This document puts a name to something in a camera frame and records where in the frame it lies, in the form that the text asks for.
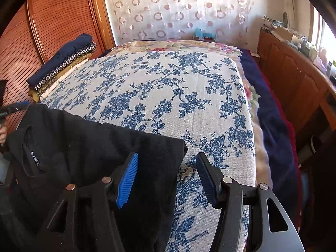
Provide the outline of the person's hand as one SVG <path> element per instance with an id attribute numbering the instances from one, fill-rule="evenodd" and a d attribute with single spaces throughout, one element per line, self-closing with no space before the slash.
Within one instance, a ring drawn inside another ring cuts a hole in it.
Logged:
<path id="1" fill-rule="evenodd" d="M 7 127 L 2 124 L 0 127 L 0 144 L 4 144 L 7 137 Z"/>

